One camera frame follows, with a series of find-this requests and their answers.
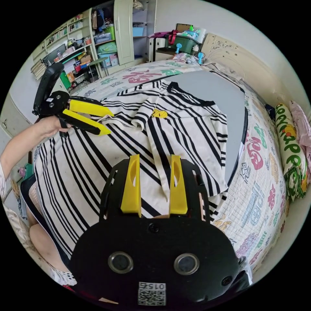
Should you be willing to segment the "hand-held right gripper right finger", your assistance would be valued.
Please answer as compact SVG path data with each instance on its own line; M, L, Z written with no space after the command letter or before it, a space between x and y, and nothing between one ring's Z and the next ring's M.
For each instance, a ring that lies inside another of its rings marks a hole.
M171 155L169 214L186 215L188 211L181 158Z

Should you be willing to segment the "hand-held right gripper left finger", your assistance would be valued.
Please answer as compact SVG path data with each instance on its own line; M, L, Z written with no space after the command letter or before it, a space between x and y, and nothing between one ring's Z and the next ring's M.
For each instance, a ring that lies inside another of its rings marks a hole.
M124 214L136 214L142 217L141 185L140 185L140 156L132 155L126 171L121 211Z

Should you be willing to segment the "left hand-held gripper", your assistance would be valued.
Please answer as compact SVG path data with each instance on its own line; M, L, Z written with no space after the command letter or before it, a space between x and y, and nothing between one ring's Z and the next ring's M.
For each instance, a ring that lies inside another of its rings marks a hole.
M103 124L86 117L114 116L114 114L97 100L70 96L63 91L55 91L46 99L36 101L36 115L39 119L56 116L62 122L94 135L109 135L111 130Z

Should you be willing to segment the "person's left hand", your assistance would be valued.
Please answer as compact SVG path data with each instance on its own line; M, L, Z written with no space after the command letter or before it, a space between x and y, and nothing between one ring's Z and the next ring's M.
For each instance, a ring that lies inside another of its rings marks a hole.
M58 132L67 132L71 127L70 124L62 122L56 116L46 117L40 119L32 126L31 138L40 142Z

